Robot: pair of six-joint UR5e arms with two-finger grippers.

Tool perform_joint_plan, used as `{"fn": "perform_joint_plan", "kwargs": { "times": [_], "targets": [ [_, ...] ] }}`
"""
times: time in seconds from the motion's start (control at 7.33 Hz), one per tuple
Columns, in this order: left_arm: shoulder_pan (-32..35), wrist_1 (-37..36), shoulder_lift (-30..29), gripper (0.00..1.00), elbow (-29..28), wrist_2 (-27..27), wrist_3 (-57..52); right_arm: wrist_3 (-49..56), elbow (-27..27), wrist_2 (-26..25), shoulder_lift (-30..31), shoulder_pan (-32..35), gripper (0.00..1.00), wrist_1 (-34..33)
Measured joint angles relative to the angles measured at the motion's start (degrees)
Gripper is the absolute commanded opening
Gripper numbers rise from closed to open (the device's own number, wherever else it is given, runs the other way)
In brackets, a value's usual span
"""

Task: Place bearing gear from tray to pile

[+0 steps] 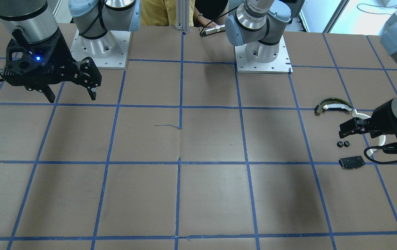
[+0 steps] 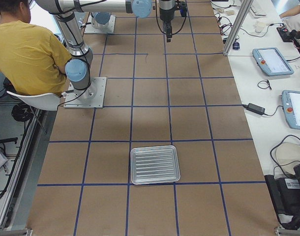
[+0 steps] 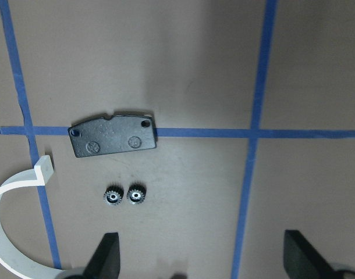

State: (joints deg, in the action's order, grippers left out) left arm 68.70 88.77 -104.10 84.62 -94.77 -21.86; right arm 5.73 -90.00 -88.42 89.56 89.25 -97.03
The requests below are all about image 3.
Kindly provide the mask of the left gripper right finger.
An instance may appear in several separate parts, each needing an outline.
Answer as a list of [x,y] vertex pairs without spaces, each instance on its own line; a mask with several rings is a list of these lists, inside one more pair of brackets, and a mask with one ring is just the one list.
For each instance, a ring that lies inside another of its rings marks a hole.
[[298,230],[285,230],[283,267],[289,278],[339,278],[338,273]]

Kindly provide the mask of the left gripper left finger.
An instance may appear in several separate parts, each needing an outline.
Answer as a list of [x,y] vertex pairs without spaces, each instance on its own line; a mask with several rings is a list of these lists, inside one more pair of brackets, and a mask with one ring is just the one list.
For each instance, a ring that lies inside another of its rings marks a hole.
[[84,278],[117,279],[120,274],[120,243],[117,232],[104,234],[83,271]]

